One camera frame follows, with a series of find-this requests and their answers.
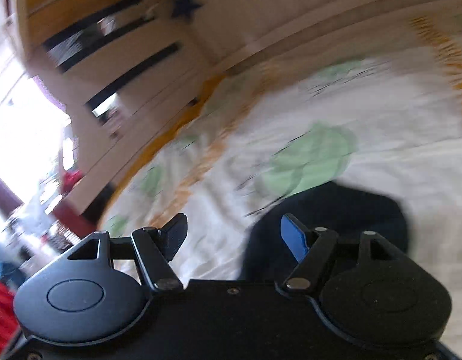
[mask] red cloth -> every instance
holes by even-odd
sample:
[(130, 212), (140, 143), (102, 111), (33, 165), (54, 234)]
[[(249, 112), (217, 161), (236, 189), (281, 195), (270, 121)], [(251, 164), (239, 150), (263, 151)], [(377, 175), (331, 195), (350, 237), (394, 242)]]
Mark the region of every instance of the red cloth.
[(83, 172), (76, 170), (74, 172), (66, 171), (63, 176), (61, 192), (69, 193), (74, 185), (84, 177)]
[(0, 354), (19, 327), (14, 316), (13, 299), (14, 294), (0, 283)]
[(65, 199), (61, 200), (52, 210), (54, 217), (75, 233), (79, 238), (84, 238), (96, 231), (96, 226), (78, 215), (73, 207)]

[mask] blue star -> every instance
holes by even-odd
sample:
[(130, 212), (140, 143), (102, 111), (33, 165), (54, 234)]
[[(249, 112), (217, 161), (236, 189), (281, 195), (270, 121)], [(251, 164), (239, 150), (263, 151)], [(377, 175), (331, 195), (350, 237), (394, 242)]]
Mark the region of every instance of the blue star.
[(203, 5), (194, 0), (174, 0), (174, 8), (171, 17), (184, 16), (188, 23), (193, 19), (194, 10), (201, 8)]

